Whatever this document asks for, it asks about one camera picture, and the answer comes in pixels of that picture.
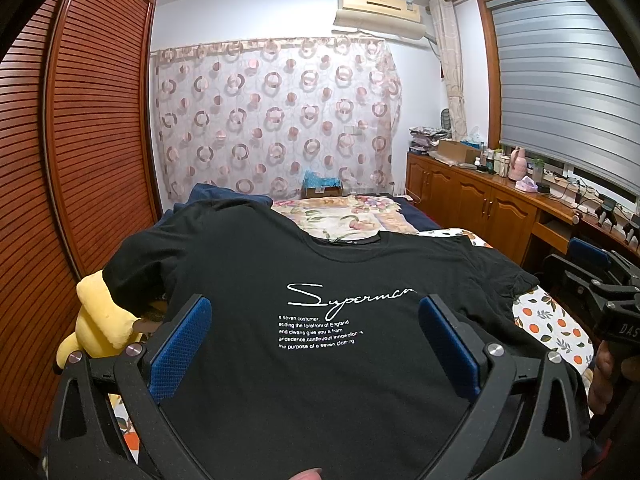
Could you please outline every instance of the curtain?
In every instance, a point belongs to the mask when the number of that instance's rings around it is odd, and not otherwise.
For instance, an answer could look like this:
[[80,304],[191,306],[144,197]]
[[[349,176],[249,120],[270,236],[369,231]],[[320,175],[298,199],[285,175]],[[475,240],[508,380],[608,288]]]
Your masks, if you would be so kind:
[[445,0],[429,2],[433,25],[440,51],[440,63],[447,87],[453,140],[466,139],[465,98],[462,92],[462,53],[458,21],[453,4]]
[[296,198],[306,170],[390,189],[401,83],[379,38],[252,40],[158,52],[156,139],[170,202],[199,182]]

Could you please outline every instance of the air conditioner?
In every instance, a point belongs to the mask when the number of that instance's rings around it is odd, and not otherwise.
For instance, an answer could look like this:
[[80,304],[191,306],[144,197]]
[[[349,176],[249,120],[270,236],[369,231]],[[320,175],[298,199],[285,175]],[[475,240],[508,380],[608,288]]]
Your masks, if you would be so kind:
[[334,25],[420,40],[427,33],[420,9],[405,0],[338,0]]

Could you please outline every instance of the yellow plush toy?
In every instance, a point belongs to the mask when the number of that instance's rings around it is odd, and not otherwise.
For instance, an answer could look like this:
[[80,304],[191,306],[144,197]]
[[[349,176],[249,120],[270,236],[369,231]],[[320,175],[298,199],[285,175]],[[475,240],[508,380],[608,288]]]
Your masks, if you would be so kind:
[[142,334],[133,330],[138,318],[113,303],[101,270],[85,276],[76,285],[76,293],[82,307],[76,331],[58,347],[56,363],[60,368],[65,367],[67,357],[75,350],[84,349],[91,357],[107,357],[140,341]]

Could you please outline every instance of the cardboard box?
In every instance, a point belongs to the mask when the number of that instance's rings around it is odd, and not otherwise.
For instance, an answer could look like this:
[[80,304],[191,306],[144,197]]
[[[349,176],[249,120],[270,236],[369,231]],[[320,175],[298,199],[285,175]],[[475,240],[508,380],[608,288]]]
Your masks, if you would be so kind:
[[473,164],[480,150],[467,146],[456,140],[441,140],[438,143],[438,154],[455,162]]
[[324,198],[325,196],[342,196],[342,186],[302,188],[302,198]]

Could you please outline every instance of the gray striped blind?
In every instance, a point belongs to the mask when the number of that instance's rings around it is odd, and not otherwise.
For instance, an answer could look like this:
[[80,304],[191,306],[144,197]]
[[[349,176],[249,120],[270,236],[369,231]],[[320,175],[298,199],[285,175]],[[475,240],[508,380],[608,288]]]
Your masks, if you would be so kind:
[[640,80],[584,0],[493,0],[500,142],[640,196]]

